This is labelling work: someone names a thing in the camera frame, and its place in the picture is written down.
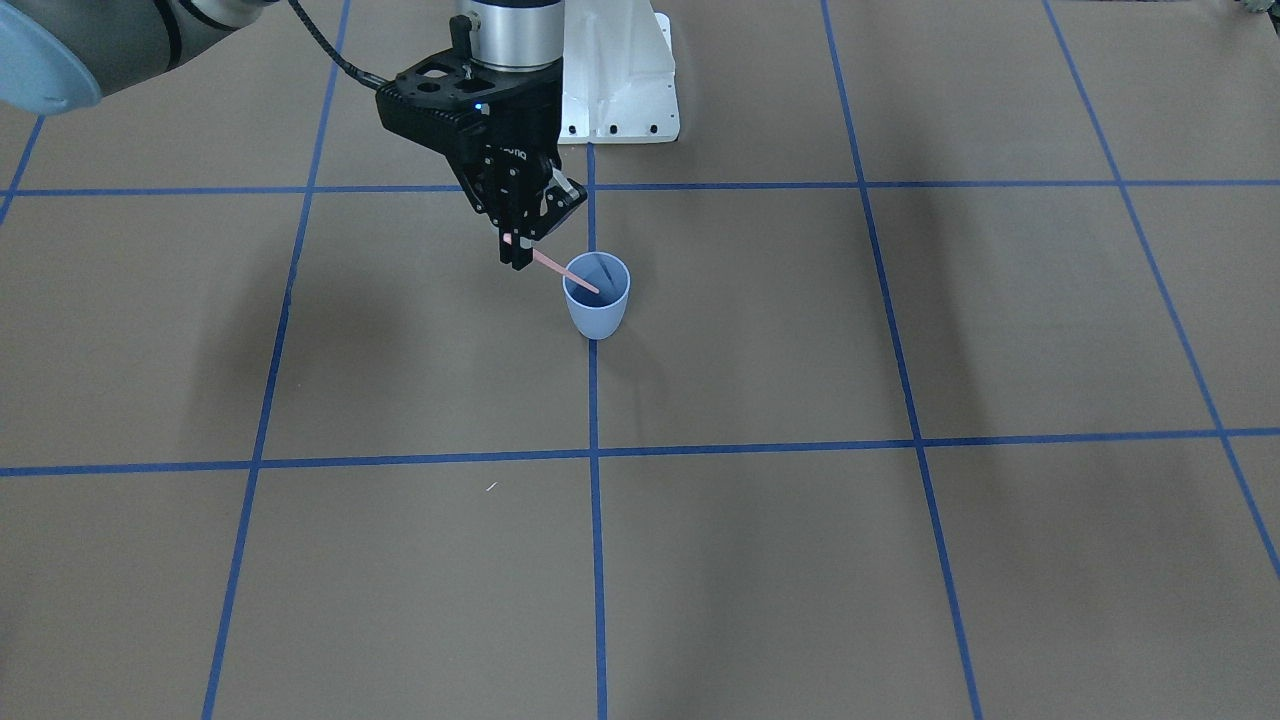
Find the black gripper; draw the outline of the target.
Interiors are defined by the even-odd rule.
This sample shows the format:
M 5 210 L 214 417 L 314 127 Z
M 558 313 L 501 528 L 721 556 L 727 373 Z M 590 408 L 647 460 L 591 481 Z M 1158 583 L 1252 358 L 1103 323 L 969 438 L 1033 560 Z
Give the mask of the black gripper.
M 499 228 L 500 263 L 534 263 L 544 240 L 588 200 L 559 151 L 564 63 L 500 70 L 466 61 L 454 82 L 460 109 L 479 122 L 467 170 L 483 210 Z

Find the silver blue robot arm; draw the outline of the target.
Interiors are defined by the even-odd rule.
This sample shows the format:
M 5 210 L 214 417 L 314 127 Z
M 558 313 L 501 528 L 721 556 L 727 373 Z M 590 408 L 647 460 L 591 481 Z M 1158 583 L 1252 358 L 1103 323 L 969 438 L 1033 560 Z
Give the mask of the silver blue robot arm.
M 387 78 L 347 60 L 303 4 L 291 12 L 330 63 L 372 92 L 381 127 L 442 156 L 520 270 L 588 197 L 559 152 L 562 1 L 460 1 L 449 46 Z M 173 72 L 251 27 L 266 1 L 5 1 L 1 96 L 56 115 Z

